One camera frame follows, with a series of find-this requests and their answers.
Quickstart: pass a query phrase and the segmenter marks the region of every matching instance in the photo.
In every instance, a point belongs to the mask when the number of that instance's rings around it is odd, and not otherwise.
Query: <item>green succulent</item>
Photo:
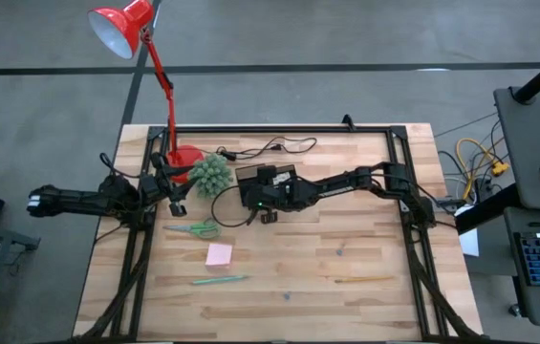
[[[188,176],[189,179],[197,179],[198,195],[209,199],[215,198],[233,182],[227,159],[216,154],[209,154],[204,160],[195,162]]]

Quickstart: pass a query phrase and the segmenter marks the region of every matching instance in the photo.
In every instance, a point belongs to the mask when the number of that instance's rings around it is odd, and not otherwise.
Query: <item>pencil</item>
[[[336,283],[346,283],[346,282],[366,282],[366,281],[383,281],[387,279],[392,279],[393,276],[374,276],[374,277],[351,277],[336,279]]]

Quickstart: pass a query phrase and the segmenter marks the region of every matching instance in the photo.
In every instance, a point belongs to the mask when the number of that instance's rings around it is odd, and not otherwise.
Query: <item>robotic arm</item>
[[[177,186],[170,181],[170,177],[188,172],[193,166],[171,167],[159,153],[153,153],[150,160],[157,175],[140,176],[138,190],[125,177],[115,173],[104,179],[97,192],[63,190],[44,185],[30,193],[27,210],[34,217],[55,216],[66,212],[110,216],[122,224],[131,225],[141,219],[146,208],[167,198],[173,216],[186,215],[180,201],[184,200],[195,180]]]
[[[402,201],[410,210],[416,226],[433,226],[435,215],[431,201],[420,197],[409,182],[405,165],[381,162],[375,166],[361,166],[320,181],[307,181],[296,175],[293,165],[276,167],[256,165],[236,170],[242,205],[252,211],[252,220],[260,210],[261,222],[277,221],[280,211],[300,211],[318,201],[355,190],[365,190],[382,199]],[[385,188],[372,177],[384,178]]]

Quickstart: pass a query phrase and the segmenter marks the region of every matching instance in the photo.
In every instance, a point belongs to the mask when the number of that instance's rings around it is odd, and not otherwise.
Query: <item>scissors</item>
[[[163,229],[178,230],[195,235],[200,239],[214,239],[221,235],[221,228],[212,219],[186,226],[163,226]]]

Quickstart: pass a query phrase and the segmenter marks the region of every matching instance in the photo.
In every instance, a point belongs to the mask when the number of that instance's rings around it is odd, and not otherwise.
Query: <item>wooden tabletop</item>
[[[431,126],[405,124],[418,182],[433,195],[446,195]],[[120,137],[116,167],[140,173],[147,125],[126,125]],[[260,148],[267,134],[180,134],[179,144],[214,151]],[[304,139],[310,134],[287,134]],[[257,163],[294,163],[297,174],[322,179],[359,165],[388,161],[381,134],[314,134],[318,144],[300,155],[269,151],[231,167]],[[303,144],[292,149],[303,148]],[[166,231],[165,225],[200,222],[209,215],[210,200],[191,191],[183,204],[188,216],[173,219],[168,203],[159,205],[151,261],[146,278],[139,340],[396,340],[420,339],[416,308],[395,201],[357,191],[318,202],[302,212],[279,212],[279,222],[223,228],[215,242],[233,245],[229,270],[205,268],[208,241]],[[248,216],[237,189],[218,202],[223,222]],[[451,221],[445,215],[438,217]],[[97,235],[118,223],[102,219]],[[474,331],[482,327],[469,283],[457,232],[437,226],[429,232],[443,294]],[[127,229],[96,244],[76,320],[84,333],[117,292]],[[336,251],[342,249],[342,255]],[[192,286],[194,280],[244,274],[247,280]],[[385,280],[335,283],[347,277],[386,276]],[[426,308],[432,329],[434,315]],[[131,304],[126,305],[125,314]],[[126,324],[128,315],[123,319]]]

